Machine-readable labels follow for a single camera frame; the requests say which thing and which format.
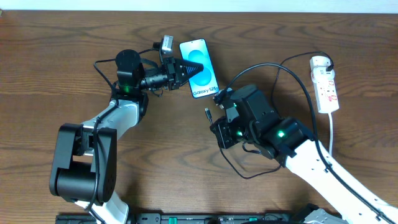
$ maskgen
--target green led light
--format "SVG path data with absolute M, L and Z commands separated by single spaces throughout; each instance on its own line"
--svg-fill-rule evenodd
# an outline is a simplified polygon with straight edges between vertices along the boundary
M 285 133 L 283 131 L 278 131 L 278 136 L 283 137 L 283 136 L 285 136 Z

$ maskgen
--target smartphone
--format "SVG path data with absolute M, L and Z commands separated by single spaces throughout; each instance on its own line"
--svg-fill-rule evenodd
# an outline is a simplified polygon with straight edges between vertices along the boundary
M 189 79 L 192 96 L 200 98 L 218 92 L 218 83 L 211 64 L 209 51 L 204 39 L 192 40 L 180 44 L 181 56 L 184 60 L 202 63 L 203 71 Z

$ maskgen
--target cable connector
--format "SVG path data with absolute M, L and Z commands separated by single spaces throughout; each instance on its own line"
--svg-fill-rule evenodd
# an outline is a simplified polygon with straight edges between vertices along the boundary
M 207 119 L 210 121 L 210 124 L 213 124 L 213 119 L 211 118 L 211 113 L 210 113 L 209 108 L 205 108 L 205 113 L 206 113 Z

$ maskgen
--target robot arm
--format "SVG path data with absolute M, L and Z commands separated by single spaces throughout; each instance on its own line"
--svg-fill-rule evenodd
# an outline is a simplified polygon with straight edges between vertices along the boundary
M 162 62 L 159 67 L 155 62 L 141 58 L 134 50 L 118 53 L 114 59 L 118 81 L 112 86 L 109 106 L 91 120 L 62 125 L 58 132 L 50 191 L 87 209 L 100 223 L 126 223 L 128 205 L 114 192 L 116 143 L 145 115 L 148 104 L 146 91 L 162 87 L 179 89 L 203 70 L 199 63 L 163 57 L 171 53 L 172 39 L 165 35 L 161 43 L 154 43 Z M 152 68 L 144 69 L 143 63 Z M 91 164 L 73 160 L 73 156 L 83 155 L 95 156 L 96 159 Z
M 356 180 L 334 158 L 329 156 L 322 145 L 321 151 L 327 162 L 332 165 L 333 170 L 349 186 L 391 220 L 394 222 L 398 220 L 397 208 L 383 201 Z M 330 172 L 326 171 L 313 141 L 306 140 L 295 149 L 295 152 L 296 156 L 286 159 L 286 168 L 317 190 L 341 214 L 344 220 L 348 223 L 387 223 L 343 187 Z
M 255 85 L 244 86 L 236 91 L 229 89 L 224 94 L 221 101 L 216 96 L 215 102 L 225 110 L 226 116 L 217 119 L 210 126 L 221 149 L 230 148 L 239 142 L 253 144 L 260 154 L 268 159 L 275 159 L 281 166 L 307 181 L 348 223 L 398 221 L 398 209 L 358 182 L 320 144 L 326 163 L 377 212 L 338 181 L 330 168 L 322 162 L 312 132 L 294 118 L 280 118 Z M 317 220 L 315 217 L 311 223 L 323 221 L 325 220 Z

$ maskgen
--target black cable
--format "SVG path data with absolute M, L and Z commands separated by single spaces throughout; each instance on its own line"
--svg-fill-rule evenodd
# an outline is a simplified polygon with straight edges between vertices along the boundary
M 115 61 L 115 59 L 107 59 L 107 60 L 98 60 L 94 63 L 94 68 L 95 70 L 97 70 L 97 72 L 104 78 L 104 80 L 106 81 L 106 83 L 109 85 L 109 87 L 112 90 L 112 95 L 115 97 L 115 104 L 114 106 L 107 110 L 105 113 L 103 113 L 101 116 L 97 117 L 94 127 L 93 127 L 93 141 L 94 141 L 94 162 L 95 162 L 95 184 L 94 184 L 94 192 L 93 192 L 93 196 L 91 197 L 91 200 L 88 204 L 88 206 L 85 208 L 86 212 L 90 212 L 97 220 L 99 220 L 101 223 L 104 223 L 104 221 L 95 213 L 95 211 L 93 210 L 93 204 L 95 202 L 95 199 L 97 197 L 98 194 L 98 186 L 100 184 L 100 155 L 99 155 L 99 150 L 98 150 L 98 125 L 102 122 L 102 120 L 109 115 L 112 111 L 114 111 L 118 106 L 119 106 L 119 100 L 116 96 L 117 93 L 117 89 L 116 89 L 116 85 L 115 83 L 112 84 L 110 82 L 110 80 L 104 75 L 104 73 L 97 67 L 97 63 L 101 63 L 101 62 L 112 62 Z
M 160 88 L 160 90 L 162 90 L 161 93 L 156 93 L 155 90 L 150 90 L 150 92 L 151 92 L 153 95 L 157 96 L 157 97 L 161 97 L 161 96 L 163 95 L 163 89 Z
M 247 150 L 246 147 L 245 147 L 246 143 L 247 142 L 242 143 L 243 151 L 261 155 L 261 151 L 258 151 L 258 150 Z
M 228 89 L 233 82 L 239 78 L 241 75 L 243 75 L 244 73 L 257 68 L 257 67 L 261 67 L 261 66 L 274 66 L 274 67 L 279 67 L 283 70 L 285 70 L 286 72 L 288 72 L 289 74 L 291 74 L 296 81 L 298 82 L 298 84 L 300 84 L 304 95 L 307 99 L 307 103 L 308 103 L 308 107 L 310 108 L 310 113 L 311 113 L 311 120 L 312 120 L 312 127 L 313 127 L 313 135 L 314 135 L 314 141 L 315 141 L 315 146 L 317 147 L 317 152 L 319 154 L 319 157 L 321 159 L 321 161 L 323 162 L 323 164 L 325 165 L 326 169 L 325 171 L 329 171 L 335 178 L 336 180 L 341 183 L 350 193 L 352 193 L 356 198 L 358 198 L 358 200 L 360 200 L 362 203 L 364 203 L 366 206 L 368 206 L 374 213 L 376 213 L 377 217 L 381 217 L 382 219 L 384 219 L 385 221 L 389 222 L 389 223 L 394 223 L 390 218 L 388 218 L 383 212 L 379 211 L 376 207 L 374 207 L 372 204 L 370 204 L 365 198 L 363 198 L 362 196 L 360 196 L 360 194 L 358 194 L 354 189 L 352 189 L 332 168 L 331 165 L 329 163 L 327 163 L 326 159 L 323 157 L 323 154 L 321 152 L 321 148 L 319 145 L 319 141 L 318 141 L 318 129 L 317 129 L 317 121 L 316 121 L 316 117 L 315 117 L 315 111 L 313 109 L 312 106 L 312 102 L 311 102 L 311 97 L 310 94 L 308 93 L 305 85 L 303 84 L 303 82 L 301 81 L 301 79 L 292 71 L 290 71 L 288 68 L 276 64 L 276 63 L 260 63 L 257 65 L 253 65 L 245 70 L 243 70 L 241 73 L 237 74 L 232 81 L 227 85 L 227 87 L 225 89 Z M 238 175 L 240 175 L 241 177 L 243 177 L 241 174 L 239 174 L 239 172 L 233 167 L 233 169 L 238 173 Z
M 224 155 L 223 149 L 222 149 L 221 147 L 220 147 L 220 152 L 221 152 L 221 155 L 223 155 L 224 159 L 227 161 L 227 163 L 232 167 L 232 169 L 234 169 L 235 172 L 236 172 L 240 177 L 242 177 L 243 179 L 246 179 L 246 180 L 251 179 L 251 178 L 258 177 L 258 176 L 260 176 L 260 175 L 262 175 L 262 174 L 269 174 L 269 173 L 272 173 L 272 172 L 276 172 L 276 171 L 278 171 L 278 170 L 280 169 L 280 167 L 281 167 L 281 165 L 279 165 L 279 166 L 276 167 L 275 169 L 268 170 L 268 171 L 265 171 L 265 172 L 261 172 L 261 173 L 259 173 L 259 174 L 256 174 L 256 175 L 253 175 L 253 176 L 250 176 L 250 177 L 245 177 L 245 176 L 243 176 L 241 173 L 239 173 L 239 171 L 235 168 L 235 166 L 232 165 L 232 163 L 227 159 L 227 157 Z
M 106 60 L 98 60 L 96 62 L 94 62 L 94 68 L 95 70 L 97 70 L 97 72 L 104 78 L 104 80 L 106 81 L 106 83 L 109 85 L 109 87 L 111 87 L 112 90 L 112 94 L 116 94 L 116 87 L 114 87 L 112 85 L 112 83 L 110 82 L 110 80 L 108 78 L 106 78 L 106 76 L 104 75 L 104 73 L 101 72 L 101 70 L 97 67 L 97 63 L 101 63 L 101 62 L 113 62 L 115 61 L 115 58 L 112 59 L 106 59 Z
M 146 49 L 146 50 L 143 50 L 142 52 L 138 52 L 138 54 L 143 54 L 143 53 L 150 52 L 150 51 L 158 51 L 158 49 Z
M 306 52 L 306 53 L 294 55 L 294 56 L 288 57 L 287 59 L 283 60 L 283 61 L 280 63 L 280 65 L 283 65 L 286 61 L 288 61 L 288 60 L 290 60 L 290 59 L 292 59 L 292 58 L 296 58 L 296 57 L 303 56 L 303 55 L 309 55 L 309 54 L 323 54 L 323 55 L 325 55 L 326 57 L 328 57 L 329 60 L 330 60 L 330 64 L 331 64 L 331 65 L 329 65 L 328 68 L 327 68 L 327 69 L 330 69 L 330 68 L 331 68 L 329 71 L 331 71 L 331 70 L 333 69 L 333 67 L 335 66 L 335 64 L 333 63 L 333 60 L 331 59 L 331 57 L 330 57 L 328 54 L 326 54 L 325 52 L 322 52 L 322 51 Z M 274 82 L 274 84 L 273 84 L 273 86 L 272 86 L 270 99 L 271 99 L 271 105 L 272 105 L 272 107 L 275 109 L 276 113 L 280 116 L 279 111 L 278 111 L 278 108 L 276 107 L 275 102 L 274 102 L 274 90 L 275 90 L 276 83 L 278 82 L 279 72 L 280 72 L 280 68 L 278 68 L 278 72 L 276 73 L 275 82 Z
M 257 135 L 254 132 L 253 124 L 254 124 L 254 120 L 252 119 L 249 122 L 249 130 L 250 130 L 251 136 L 253 137 L 253 140 L 254 140 L 255 143 L 260 144 L 259 140 L 257 139 Z

